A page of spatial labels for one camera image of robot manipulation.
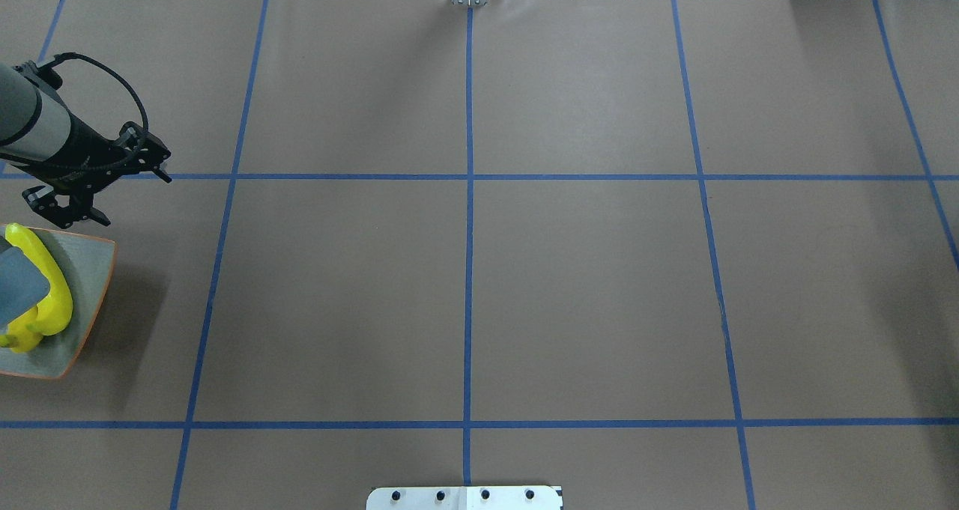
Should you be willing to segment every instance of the yellow banana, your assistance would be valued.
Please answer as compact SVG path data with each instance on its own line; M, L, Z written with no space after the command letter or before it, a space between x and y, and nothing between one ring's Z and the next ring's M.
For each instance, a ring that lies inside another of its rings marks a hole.
M0 347L9 347L14 353L27 353L37 347L37 344L43 339L43 335L27 330L28 323L34 322L34 319L37 319L36 306L28 309L17 319L13 319L7 325L6 335L0 336Z
M50 282L50 293L37 303L37 318L26 324L27 330L52 336L61 332L73 317L73 298L57 261L50 255L37 234L17 223L7 224L4 232L7 242L23 250L24 255L37 265Z

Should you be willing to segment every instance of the black cable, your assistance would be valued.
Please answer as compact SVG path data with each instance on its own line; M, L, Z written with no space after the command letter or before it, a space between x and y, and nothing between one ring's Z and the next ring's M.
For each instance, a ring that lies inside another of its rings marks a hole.
M0 158L3 158L4 160L10 161L10 162L14 162L14 164L21 164L25 166L41 166L41 168L65 169L67 171L80 171L80 172L106 171L110 169L122 168L122 166L130 164L130 162L132 162L136 158L137 151L140 151L140 149L143 148L143 145L146 144L147 133L148 131L150 131L150 121L147 120L147 110L146 108L143 107L143 103L142 101L140 101L140 97L137 96L136 91L133 90L133 87L130 86L130 83L127 83L127 80L124 79L123 76L120 76L119 73L116 73L115 70L111 69L111 67L109 66L106 66L104 63L96 59L93 59L92 57L83 55L82 53L75 53L75 52L59 53L57 55L54 55L54 60L52 60L50 63L48 63L44 67L55 67L55 66L61 65L65 61L71 61L71 60L83 61L95 67L99 67L100 70L103 70L103 72L110 74L110 76L112 76L113 79L116 79L117 81L119 81L120 84L124 86L124 89L127 89L127 93L130 93L130 96L133 97L133 101L134 103L136 103L136 108L140 110L140 120L143 121L143 130L140 131L139 137L137 138L137 141L136 141L136 145L134 146L133 149L131 149L130 154L128 154L127 157L123 158L122 160L118 160L116 162L113 162L112 164L106 164L104 166L66 166L62 164L49 164L48 162L30 160L29 158L21 158L19 156L13 156L6 153L0 153Z

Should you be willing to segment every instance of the blue cloth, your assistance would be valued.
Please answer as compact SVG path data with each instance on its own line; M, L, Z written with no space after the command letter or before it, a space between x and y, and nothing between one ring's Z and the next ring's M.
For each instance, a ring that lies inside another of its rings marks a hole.
M20 248L0 238L0 328L50 293L50 282Z

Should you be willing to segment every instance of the black device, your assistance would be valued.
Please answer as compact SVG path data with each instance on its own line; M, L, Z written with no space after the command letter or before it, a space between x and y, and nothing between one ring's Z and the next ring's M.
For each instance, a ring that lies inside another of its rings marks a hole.
M129 121L118 138L107 139L73 114L57 93L63 80L54 67L74 59L117 79L133 97L142 125ZM140 98L103 63L61 53L40 65L0 65L0 159L45 183L24 190L22 196L35 213L59 228L87 219L109 225L106 214L93 207L93 196L124 175L144 171L171 182L163 170L168 158L169 149L148 131ZM58 195L66 196L68 203L61 205Z

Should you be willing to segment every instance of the white mounting plate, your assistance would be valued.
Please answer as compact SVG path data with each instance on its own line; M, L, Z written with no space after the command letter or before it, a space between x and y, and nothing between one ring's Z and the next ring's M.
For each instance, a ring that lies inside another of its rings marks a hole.
M378 488L367 497L366 510L562 510L562 493L552 486Z

